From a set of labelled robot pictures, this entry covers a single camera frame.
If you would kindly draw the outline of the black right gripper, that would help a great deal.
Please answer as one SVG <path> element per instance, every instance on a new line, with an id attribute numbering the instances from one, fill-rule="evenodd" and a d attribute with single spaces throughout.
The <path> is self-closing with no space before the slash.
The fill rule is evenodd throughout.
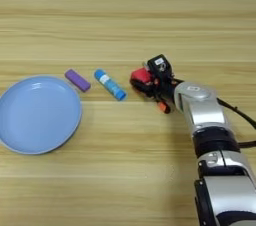
<path id="1" fill-rule="evenodd" d="M 146 70 L 150 70 L 148 64 L 142 63 Z M 156 77 L 152 76 L 152 83 L 146 84 L 139 80 L 131 80 L 131 85 L 148 98 L 155 98 L 157 101 L 174 101 L 174 91 L 176 87 L 182 83 L 181 79 L 177 79 L 173 74 Z"/>

